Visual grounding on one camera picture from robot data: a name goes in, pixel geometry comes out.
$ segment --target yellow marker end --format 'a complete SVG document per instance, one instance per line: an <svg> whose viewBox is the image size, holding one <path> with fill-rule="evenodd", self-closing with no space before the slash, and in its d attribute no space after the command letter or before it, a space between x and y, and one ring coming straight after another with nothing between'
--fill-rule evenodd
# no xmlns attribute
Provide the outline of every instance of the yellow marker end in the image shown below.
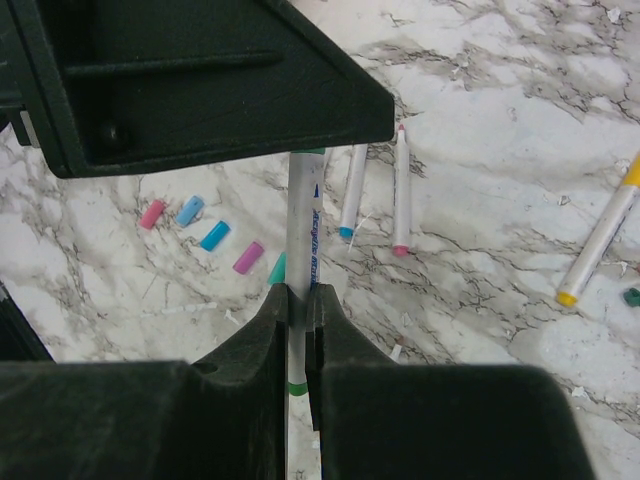
<svg viewBox="0 0 640 480"><path fill-rule="evenodd" d="M556 302L564 307L573 307L578 299L573 295L569 295L567 292L558 292L556 295Z"/></svg>
<svg viewBox="0 0 640 480"><path fill-rule="evenodd" d="M622 180L623 185L635 185L640 187L640 153L629 167L629 171Z"/></svg>

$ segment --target marble surface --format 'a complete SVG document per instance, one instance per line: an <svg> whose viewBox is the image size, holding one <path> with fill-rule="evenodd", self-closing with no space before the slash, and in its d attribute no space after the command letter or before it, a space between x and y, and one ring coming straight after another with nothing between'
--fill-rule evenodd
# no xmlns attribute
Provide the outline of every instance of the marble surface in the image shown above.
<svg viewBox="0 0 640 480"><path fill-rule="evenodd" d="M640 209L578 308L554 289L640 150L635 0L298 0L396 97L414 158L413 253L397 259L391 144L372 145L351 250L337 235L349 148L330 152L323 281L407 363L528 363L567 393L601 479L640 478ZM0 136L0 279L58 361L195 360L256 312L284 248L286 156L61 181ZM172 218L192 194L207 206ZM168 212L137 227L149 203ZM224 219L213 254L198 241ZM231 266L254 239L248 276ZM291 477L320 478L304 398Z"/></svg>

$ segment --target blue marker end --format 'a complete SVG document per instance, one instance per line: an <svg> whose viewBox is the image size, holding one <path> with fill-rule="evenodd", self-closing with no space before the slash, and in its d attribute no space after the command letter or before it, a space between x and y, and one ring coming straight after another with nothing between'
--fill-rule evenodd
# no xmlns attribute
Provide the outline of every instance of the blue marker end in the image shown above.
<svg viewBox="0 0 640 480"><path fill-rule="evenodd" d="M342 238L351 238L353 237L353 228L348 227L340 227L340 236Z"/></svg>

